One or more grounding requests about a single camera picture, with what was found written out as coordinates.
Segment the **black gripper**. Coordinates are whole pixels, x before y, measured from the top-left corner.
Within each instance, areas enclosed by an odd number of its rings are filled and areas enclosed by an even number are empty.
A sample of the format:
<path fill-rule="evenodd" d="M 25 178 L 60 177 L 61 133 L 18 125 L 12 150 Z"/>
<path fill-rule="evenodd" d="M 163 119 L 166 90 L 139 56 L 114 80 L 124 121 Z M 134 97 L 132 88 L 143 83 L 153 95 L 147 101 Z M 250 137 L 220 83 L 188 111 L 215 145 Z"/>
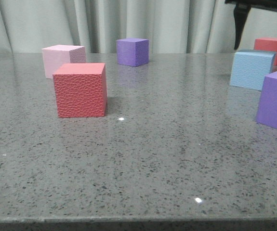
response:
<path fill-rule="evenodd" d="M 225 4 L 235 4 L 235 44 L 234 50 L 239 48 L 241 37 L 251 8 L 277 12 L 277 0 L 225 0 Z"/>

